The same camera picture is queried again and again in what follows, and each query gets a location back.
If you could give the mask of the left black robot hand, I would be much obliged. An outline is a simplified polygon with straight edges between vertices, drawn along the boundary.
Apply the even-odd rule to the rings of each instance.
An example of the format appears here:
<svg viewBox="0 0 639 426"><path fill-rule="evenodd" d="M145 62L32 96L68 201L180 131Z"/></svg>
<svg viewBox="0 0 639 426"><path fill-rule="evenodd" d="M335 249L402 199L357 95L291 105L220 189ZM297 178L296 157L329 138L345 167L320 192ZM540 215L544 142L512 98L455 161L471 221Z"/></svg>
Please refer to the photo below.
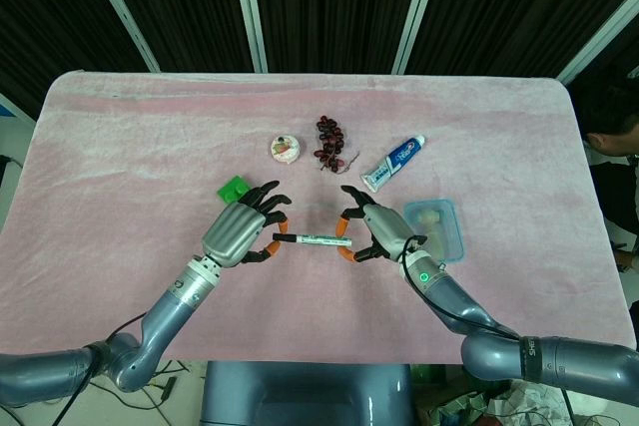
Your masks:
<svg viewBox="0 0 639 426"><path fill-rule="evenodd" d="M261 250L252 250L252 247L265 227L274 224L279 233L288 232L288 217L276 211L276 207L290 205L292 200L282 194L270 196L279 184L279 181L267 182L228 204L202 238L204 255L222 268L263 262L275 256L280 249L279 240L272 240Z"/></svg>

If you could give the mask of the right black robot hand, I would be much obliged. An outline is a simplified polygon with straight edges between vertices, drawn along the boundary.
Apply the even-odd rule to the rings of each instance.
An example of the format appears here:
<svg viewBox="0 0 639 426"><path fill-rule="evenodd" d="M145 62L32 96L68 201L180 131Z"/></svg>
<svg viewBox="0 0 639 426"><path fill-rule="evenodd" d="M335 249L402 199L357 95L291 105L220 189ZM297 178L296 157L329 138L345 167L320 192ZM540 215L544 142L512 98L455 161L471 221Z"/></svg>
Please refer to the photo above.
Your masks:
<svg viewBox="0 0 639 426"><path fill-rule="evenodd" d="M364 262L384 257L400 262L404 249L413 237L413 231L404 218L395 210L381 206L366 192L353 186L341 186L357 204L356 208L345 209L336 224L335 235L343 237L353 219L361 219L371 235L371 245L352 251L349 247L339 246L339 254L350 262Z"/></svg>

